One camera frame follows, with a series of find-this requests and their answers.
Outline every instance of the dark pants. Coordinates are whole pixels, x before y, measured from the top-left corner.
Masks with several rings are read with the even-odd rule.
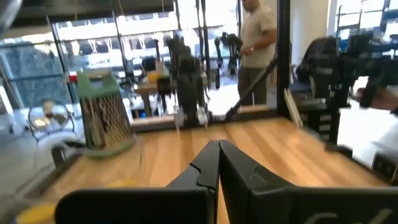
[[[238,92],[242,97],[243,93],[249,88],[250,84],[260,75],[263,68],[244,68],[240,67],[238,72]],[[264,105],[267,103],[267,80],[264,79],[253,91],[254,104]],[[253,97],[249,95],[243,101],[243,106],[253,105]]]

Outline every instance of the wooden surface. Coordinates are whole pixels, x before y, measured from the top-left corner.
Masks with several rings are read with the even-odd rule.
[[[47,192],[59,198],[82,187],[108,185],[130,178],[136,185],[163,187],[183,171],[208,141],[229,139],[264,167],[296,185],[311,187],[384,186],[368,171],[283,118],[228,123],[181,131],[139,135],[135,149],[108,161],[82,157]],[[142,165],[139,167],[140,155]],[[220,188],[219,223],[229,223]]]
[[[203,77],[203,86],[207,86],[207,78]],[[176,82],[171,82],[171,88],[176,89]],[[134,92],[138,94],[154,94],[157,93],[156,83],[142,83],[134,88]]]

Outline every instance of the man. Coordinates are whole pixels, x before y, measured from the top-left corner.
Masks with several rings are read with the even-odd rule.
[[[271,62],[277,41],[274,14],[259,0],[242,0],[243,8],[249,13],[241,31],[243,46],[240,52],[241,64],[238,72],[238,92],[242,97],[245,90]],[[254,90],[254,104],[267,103],[267,83],[264,80]],[[252,97],[247,97],[243,105],[252,105]]]

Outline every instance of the cheese grater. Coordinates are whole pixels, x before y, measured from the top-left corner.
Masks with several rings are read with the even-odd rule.
[[[115,77],[110,70],[95,73],[77,73],[86,145],[94,156],[110,156],[129,149],[135,137]],[[92,76],[101,80],[95,86]]]

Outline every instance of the ceiling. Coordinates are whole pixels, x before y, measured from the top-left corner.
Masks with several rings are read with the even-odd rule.
[[[174,10],[173,0],[24,0],[13,27]]]

